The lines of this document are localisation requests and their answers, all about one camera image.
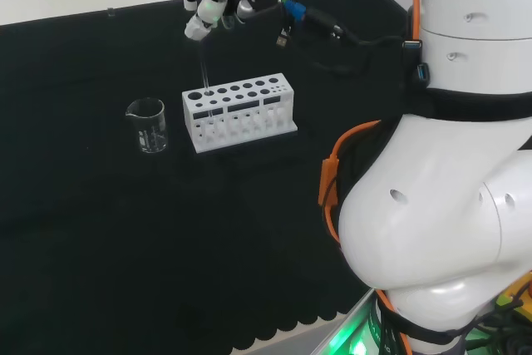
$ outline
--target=black tablecloth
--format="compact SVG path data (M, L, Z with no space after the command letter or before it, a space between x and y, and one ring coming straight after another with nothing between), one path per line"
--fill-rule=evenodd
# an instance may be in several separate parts
M392 0L302 1L364 38L404 28ZM362 296L323 227L319 170L344 131L395 113L400 51L336 79L275 46L279 17L219 29L204 52L212 85L282 72L298 134L206 155L183 121L181 92L203 85L182 1L0 29L0 353L227 354ZM166 105L155 156L124 118L143 96Z

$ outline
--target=black strap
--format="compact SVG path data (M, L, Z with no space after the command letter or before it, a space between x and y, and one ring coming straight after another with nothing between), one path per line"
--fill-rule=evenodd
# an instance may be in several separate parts
M532 116L532 92L483 95L429 88L406 91L404 113L443 121L496 122Z
M405 319L399 313L391 311L378 296L377 302L379 309L381 310L381 320L386 320L394 328L399 330L401 333L405 333L408 337L423 341L425 343L447 345L455 338L461 336L469 327L469 325L467 325L459 330L435 332L434 330L429 330L428 328L422 328L410 320Z

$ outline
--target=test tube rack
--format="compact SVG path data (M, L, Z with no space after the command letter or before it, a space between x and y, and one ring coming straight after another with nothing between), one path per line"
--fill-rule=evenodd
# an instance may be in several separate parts
M283 74L186 91L183 110L197 153L298 130Z

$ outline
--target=green light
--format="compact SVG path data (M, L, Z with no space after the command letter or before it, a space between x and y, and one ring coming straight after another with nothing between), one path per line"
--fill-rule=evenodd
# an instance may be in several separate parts
M355 348L350 351L350 355L366 355L366 346L362 341L359 341L357 345L355 345Z
M356 328L357 325L353 324L351 326L346 326L343 330L340 330L329 343L329 349L331 350L330 353L335 353L346 342L346 340L351 337Z

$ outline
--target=beaker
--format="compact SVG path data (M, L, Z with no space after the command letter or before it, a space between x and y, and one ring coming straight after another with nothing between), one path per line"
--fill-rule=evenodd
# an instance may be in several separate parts
M127 107L126 117L135 126L141 151L158 153L166 148L165 104L161 100L151 97L135 100Z

